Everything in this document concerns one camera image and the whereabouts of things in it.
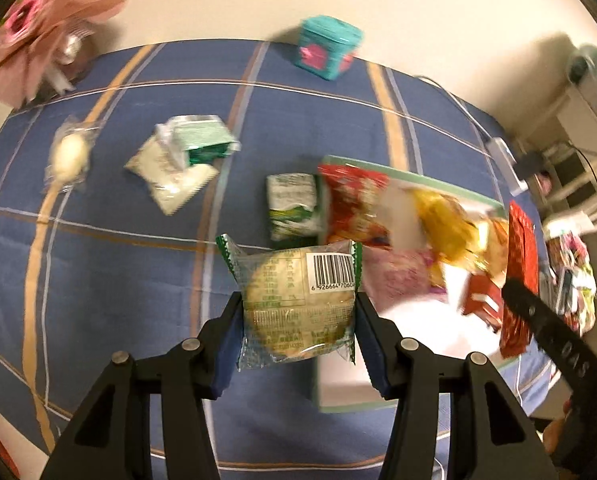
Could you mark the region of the person's hand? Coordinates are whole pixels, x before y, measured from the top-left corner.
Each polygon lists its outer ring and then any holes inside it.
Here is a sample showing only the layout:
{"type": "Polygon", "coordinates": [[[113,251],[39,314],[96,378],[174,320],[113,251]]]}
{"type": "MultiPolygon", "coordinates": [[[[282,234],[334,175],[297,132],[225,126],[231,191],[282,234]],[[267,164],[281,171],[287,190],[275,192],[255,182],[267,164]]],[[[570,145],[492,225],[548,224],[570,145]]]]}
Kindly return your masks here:
{"type": "Polygon", "coordinates": [[[542,442],[545,447],[545,452],[551,455],[557,448],[561,434],[564,429],[564,425],[571,408],[573,407],[573,399],[569,398],[563,404],[563,416],[558,419],[554,419],[552,422],[545,427],[545,431],[542,433],[542,442]]]}

